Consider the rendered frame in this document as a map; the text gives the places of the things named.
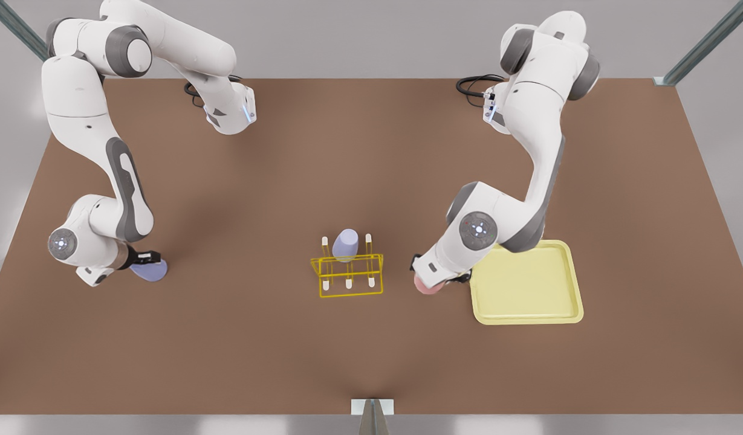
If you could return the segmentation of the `lavender cup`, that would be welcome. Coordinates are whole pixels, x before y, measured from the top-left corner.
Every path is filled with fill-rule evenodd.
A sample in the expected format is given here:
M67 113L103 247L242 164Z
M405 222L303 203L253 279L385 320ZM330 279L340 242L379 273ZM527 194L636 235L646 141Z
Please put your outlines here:
M133 263L129 269L139 278L144 279L150 283L155 283L164 278L167 274L169 267L167 266L166 260L161 260L157 263L144 263L137 264Z
M359 235L351 228L344 229L335 239L332 254L337 261L347 263L357 256Z

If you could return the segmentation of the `pale yellow tray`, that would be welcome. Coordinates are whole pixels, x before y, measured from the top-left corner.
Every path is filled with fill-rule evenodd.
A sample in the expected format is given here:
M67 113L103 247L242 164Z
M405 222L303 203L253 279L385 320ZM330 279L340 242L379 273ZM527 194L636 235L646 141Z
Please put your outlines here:
M540 240L512 253L496 245L472 270L473 314L484 325L576 324L582 299L570 248Z

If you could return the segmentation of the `silver frame post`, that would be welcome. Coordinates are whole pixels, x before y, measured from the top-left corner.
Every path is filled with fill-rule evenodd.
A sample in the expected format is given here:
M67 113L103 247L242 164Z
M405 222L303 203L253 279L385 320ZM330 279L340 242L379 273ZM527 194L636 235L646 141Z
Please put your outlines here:
M721 42L743 22L743 0L739 0L730 11L706 33L700 41L684 55L667 74L653 77L655 86L676 86L701 63Z
M0 23L23 42L34 55L37 55L39 60L48 59L48 47L43 38L37 35L5 0L0 0Z
M390 435L387 416L394 414L394 400L351 399L350 413L361 416L359 435Z

